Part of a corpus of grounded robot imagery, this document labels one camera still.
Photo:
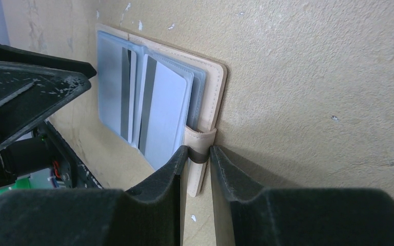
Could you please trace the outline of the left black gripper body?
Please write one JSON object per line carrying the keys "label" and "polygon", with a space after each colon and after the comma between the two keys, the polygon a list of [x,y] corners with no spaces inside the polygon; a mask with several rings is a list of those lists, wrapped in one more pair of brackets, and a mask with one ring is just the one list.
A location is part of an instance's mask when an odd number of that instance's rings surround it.
{"label": "left black gripper body", "polygon": [[75,154],[54,126],[46,121],[32,131],[33,137],[12,143],[0,151],[0,189],[22,176],[51,168],[66,186],[75,187]]}

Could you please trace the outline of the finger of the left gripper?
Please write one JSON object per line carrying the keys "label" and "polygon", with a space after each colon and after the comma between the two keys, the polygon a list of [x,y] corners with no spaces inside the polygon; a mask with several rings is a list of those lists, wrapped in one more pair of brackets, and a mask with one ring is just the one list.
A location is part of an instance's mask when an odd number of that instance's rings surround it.
{"label": "finger of the left gripper", "polygon": [[97,75],[97,71],[88,62],[35,53],[2,44],[0,44],[0,61],[78,72],[88,79]]}
{"label": "finger of the left gripper", "polygon": [[92,66],[73,70],[0,61],[0,151],[91,88]]}

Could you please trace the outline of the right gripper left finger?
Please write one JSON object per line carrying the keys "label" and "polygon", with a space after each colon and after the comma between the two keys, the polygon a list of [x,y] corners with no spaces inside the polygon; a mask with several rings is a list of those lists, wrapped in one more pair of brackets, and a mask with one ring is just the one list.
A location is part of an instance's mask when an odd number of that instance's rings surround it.
{"label": "right gripper left finger", "polygon": [[0,196],[0,245],[182,245],[188,148],[120,189],[13,190]]}

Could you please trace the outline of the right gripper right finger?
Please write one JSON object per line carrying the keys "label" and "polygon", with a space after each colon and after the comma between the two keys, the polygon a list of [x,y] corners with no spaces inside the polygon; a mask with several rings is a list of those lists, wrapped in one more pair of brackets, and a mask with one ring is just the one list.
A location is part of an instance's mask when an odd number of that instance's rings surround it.
{"label": "right gripper right finger", "polygon": [[394,200],[379,189],[266,187],[210,149],[217,245],[394,245]]}

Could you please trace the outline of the credit card with black stripe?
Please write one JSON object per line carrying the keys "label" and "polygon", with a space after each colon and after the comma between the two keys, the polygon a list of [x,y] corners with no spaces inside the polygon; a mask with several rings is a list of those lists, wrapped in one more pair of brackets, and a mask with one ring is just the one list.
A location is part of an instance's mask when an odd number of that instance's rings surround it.
{"label": "credit card with black stripe", "polygon": [[158,170],[182,144],[193,74],[149,54],[144,67],[139,150]]}

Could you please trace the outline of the beige card holder wallet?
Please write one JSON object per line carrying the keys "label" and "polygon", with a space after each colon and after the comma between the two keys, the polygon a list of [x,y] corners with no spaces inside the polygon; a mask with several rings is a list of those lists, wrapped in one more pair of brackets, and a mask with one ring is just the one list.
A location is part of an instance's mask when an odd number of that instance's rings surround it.
{"label": "beige card holder wallet", "polygon": [[143,99],[142,81],[145,70],[144,56],[149,54],[155,57],[162,57],[193,74],[190,101],[181,145],[186,145],[190,148],[187,192],[191,197],[198,196],[208,162],[209,147],[214,143],[216,136],[215,123],[226,82],[226,67],[166,44],[103,24],[97,24],[96,26],[96,48],[98,32],[105,32],[123,39],[137,53],[133,139],[131,143],[128,143],[119,137],[139,152]]}

